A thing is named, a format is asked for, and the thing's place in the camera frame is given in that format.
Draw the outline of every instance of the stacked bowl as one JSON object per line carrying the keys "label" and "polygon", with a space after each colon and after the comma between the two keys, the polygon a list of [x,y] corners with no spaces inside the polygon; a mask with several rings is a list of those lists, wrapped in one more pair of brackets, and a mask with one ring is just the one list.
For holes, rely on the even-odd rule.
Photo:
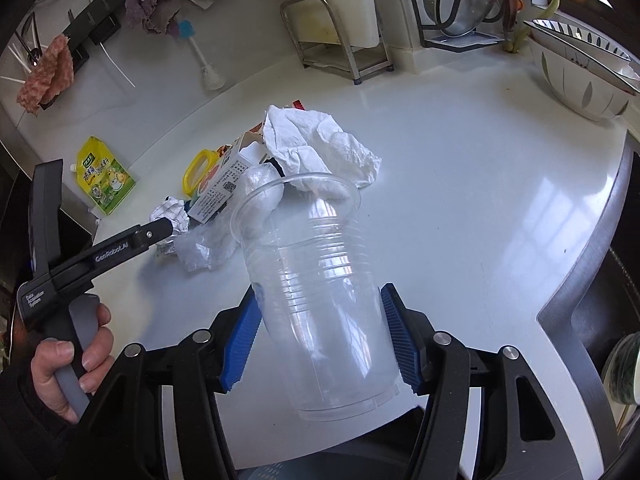
{"label": "stacked bowl", "polygon": [[555,96],[592,121],[622,115],[640,91],[631,57],[591,30],[551,20],[525,22],[541,75]]}

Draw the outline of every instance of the human hand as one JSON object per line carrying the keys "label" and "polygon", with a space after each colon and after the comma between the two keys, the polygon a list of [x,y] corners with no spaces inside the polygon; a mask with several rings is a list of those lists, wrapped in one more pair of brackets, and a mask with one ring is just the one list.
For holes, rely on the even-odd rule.
{"label": "human hand", "polygon": [[[85,393],[94,394],[105,375],[113,365],[113,357],[109,354],[113,348],[113,334],[106,325],[111,321],[109,309],[100,304],[97,310],[100,328],[94,340],[82,354],[82,366],[87,371],[79,382]],[[33,386],[40,400],[51,411],[71,424],[78,423],[78,415],[69,405],[62,393],[54,373],[71,364],[74,358],[74,346],[69,341],[43,341],[36,348],[31,360]]]}

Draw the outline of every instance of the plastic bag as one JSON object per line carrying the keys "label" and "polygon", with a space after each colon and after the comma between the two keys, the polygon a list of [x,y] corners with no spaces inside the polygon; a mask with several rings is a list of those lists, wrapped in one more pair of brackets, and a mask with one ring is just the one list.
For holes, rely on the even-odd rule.
{"label": "plastic bag", "polygon": [[171,221],[174,231],[168,238],[156,243],[156,248],[160,254],[173,254],[175,237],[180,236],[189,231],[189,217],[184,210],[184,200],[178,200],[172,196],[168,196],[164,202],[156,207],[149,221],[153,222],[159,218],[167,218]]}
{"label": "plastic bag", "polygon": [[213,270],[225,263],[238,246],[229,226],[236,206],[249,193],[278,178],[280,175],[271,164],[252,166],[242,174],[233,195],[215,218],[176,237],[174,250],[184,268],[189,272],[207,268]]}

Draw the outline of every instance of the white towel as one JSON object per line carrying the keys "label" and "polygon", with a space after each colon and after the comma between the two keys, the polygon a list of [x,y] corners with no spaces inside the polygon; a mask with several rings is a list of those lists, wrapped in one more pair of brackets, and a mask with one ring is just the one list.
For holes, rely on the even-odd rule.
{"label": "white towel", "polygon": [[267,151],[285,175],[321,171],[373,184],[382,159],[342,130],[329,114],[270,106],[262,128]]}

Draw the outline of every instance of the yellow plastic handle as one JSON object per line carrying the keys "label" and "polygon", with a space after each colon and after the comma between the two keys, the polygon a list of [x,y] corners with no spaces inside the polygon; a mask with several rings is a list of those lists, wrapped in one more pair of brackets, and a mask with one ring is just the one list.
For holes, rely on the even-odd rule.
{"label": "yellow plastic handle", "polygon": [[207,174],[215,163],[220,159],[220,156],[216,152],[211,150],[202,150],[191,161],[191,164],[184,172],[182,178],[182,192],[191,196],[202,178]]}

